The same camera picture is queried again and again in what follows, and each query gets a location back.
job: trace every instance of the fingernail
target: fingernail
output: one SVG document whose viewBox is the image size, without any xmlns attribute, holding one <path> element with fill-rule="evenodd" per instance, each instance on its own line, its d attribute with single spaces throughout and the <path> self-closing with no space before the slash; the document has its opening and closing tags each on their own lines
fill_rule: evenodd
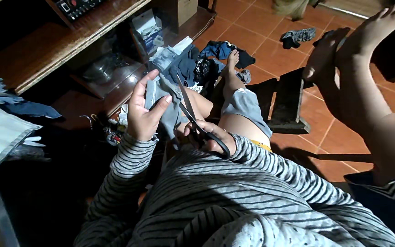
<svg viewBox="0 0 395 247">
<path fill-rule="evenodd" d="M 171 95 L 168 95 L 168 96 L 165 98 L 165 101 L 167 101 L 167 103 L 172 102 L 172 96 L 171 96 Z"/>
</svg>

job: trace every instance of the leg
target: leg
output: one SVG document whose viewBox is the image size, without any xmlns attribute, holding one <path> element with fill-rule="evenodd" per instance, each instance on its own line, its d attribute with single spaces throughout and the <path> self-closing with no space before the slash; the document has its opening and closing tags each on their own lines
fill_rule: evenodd
<svg viewBox="0 0 395 247">
<path fill-rule="evenodd" d="M 340 106 L 346 124 L 359 133 L 374 156 L 375 183 L 395 179 L 395 115 L 370 73 L 376 46 L 395 30 L 395 5 L 360 25 L 338 51 Z"/>
<path fill-rule="evenodd" d="M 234 66 L 239 61 L 239 53 L 237 50 L 228 57 L 228 63 L 223 71 L 225 77 L 225 86 L 223 87 L 223 97 L 225 100 L 231 99 L 233 94 L 240 88 L 246 88 L 242 81 L 236 76 Z M 219 127 L 227 132 L 242 135 L 250 140 L 258 141 L 266 146 L 270 146 L 269 137 L 251 120 L 238 114 L 224 114 L 219 121 Z"/>
<path fill-rule="evenodd" d="M 205 118 L 210 115 L 211 109 L 213 109 L 213 103 L 188 87 L 185 87 L 185 91 L 190 99 L 191 107 L 193 108 L 196 119 L 204 121 Z M 181 123 L 176 131 L 183 134 L 187 123 Z"/>
<path fill-rule="evenodd" d="M 303 71 L 303 78 L 318 86 L 327 108 L 334 117 L 344 122 L 341 118 L 339 76 L 336 73 L 334 59 L 336 49 L 350 29 L 338 29 L 332 35 L 322 40 L 313 49 L 307 65 Z"/>
</svg>

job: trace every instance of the control panel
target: control panel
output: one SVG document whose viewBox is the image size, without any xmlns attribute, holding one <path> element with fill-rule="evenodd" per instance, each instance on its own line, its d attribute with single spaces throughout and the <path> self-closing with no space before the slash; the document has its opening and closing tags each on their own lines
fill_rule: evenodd
<svg viewBox="0 0 395 247">
<path fill-rule="evenodd" d="M 106 0 L 60 0 L 55 1 L 55 4 L 70 22 L 74 22 L 104 1 Z"/>
</svg>

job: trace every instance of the electronic device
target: electronic device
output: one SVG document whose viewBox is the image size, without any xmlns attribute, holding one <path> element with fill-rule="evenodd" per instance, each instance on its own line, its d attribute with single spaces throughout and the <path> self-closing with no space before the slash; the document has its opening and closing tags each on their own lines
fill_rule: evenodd
<svg viewBox="0 0 395 247">
<path fill-rule="evenodd" d="M 61 13 L 58 14 L 72 23 L 85 15 L 89 10 L 105 1 L 106 0 L 52 0 L 52 3 L 50 3 L 48 0 L 48 3 L 50 5 L 54 4 L 54 6 L 52 6 L 53 9 L 55 11 L 60 11 Z"/>
</svg>

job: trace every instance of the gray striped sleeve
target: gray striped sleeve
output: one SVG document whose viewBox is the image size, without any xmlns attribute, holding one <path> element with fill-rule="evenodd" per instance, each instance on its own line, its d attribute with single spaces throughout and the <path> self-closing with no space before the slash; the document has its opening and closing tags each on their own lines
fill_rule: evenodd
<svg viewBox="0 0 395 247">
<path fill-rule="evenodd" d="M 269 172 L 285 181 L 312 209 L 340 224 L 364 245 L 395 246 L 395 234 L 373 213 L 312 171 L 232 134 L 237 150 L 230 160 Z"/>
<path fill-rule="evenodd" d="M 111 171 L 94 197 L 86 214 L 86 222 L 75 239 L 76 246 L 125 245 L 136 222 L 138 198 L 145 187 L 157 139 L 141 142 L 124 134 L 118 154 L 112 159 Z"/>
</svg>

